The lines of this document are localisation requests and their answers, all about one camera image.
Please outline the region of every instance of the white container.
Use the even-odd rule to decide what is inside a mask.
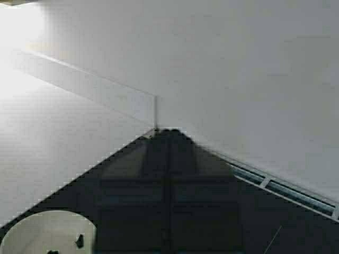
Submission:
[[[92,254],[96,227],[85,217],[68,211],[46,211],[13,226],[0,245],[0,254]],[[84,236],[84,246],[76,241]]]

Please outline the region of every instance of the vent grille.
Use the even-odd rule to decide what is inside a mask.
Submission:
[[[308,206],[309,208],[312,208],[316,211],[319,211],[321,213],[324,213],[326,215],[331,216],[335,210],[335,206],[328,204],[324,201],[318,200],[314,197],[311,197],[307,194],[304,194],[302,192],[299,192],[295,189],[292,189],[291,187],[288,187],[286,185],[280,184],[276,181],[270,181],[266,188],[280,194],[286,198],[289,198],[293,201],[296,201],[300,204],[303,204],[305,206]]]
[[[262,181],[265,179],[265,177],[262,176],[262,175],[251,172],[251,171],[244,169],[244,168],[241,168],[241,167],[237,167],[237,166],[232,165],[232,164],[230,164],[230,165],[232,166],[233,174],[235,176],[246,179],[246,180],[250,181],[251,183],[260,185],[262,183]]]

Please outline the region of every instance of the white floor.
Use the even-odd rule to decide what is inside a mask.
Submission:
[[[0,75],[0,226],[152,126],[16,70]]]

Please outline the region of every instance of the white wall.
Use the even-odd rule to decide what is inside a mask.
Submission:
[[[40,20],[26,20],[21,46],[156,94],[161,126],[339,201],[339,1],[39,0],[25,8]]]

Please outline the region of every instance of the white baseboard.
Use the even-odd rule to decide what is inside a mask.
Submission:
[[[154,95],[117,84],[37,52],[0,47],[0,64],[17,69],[134,119],[155,124]]]

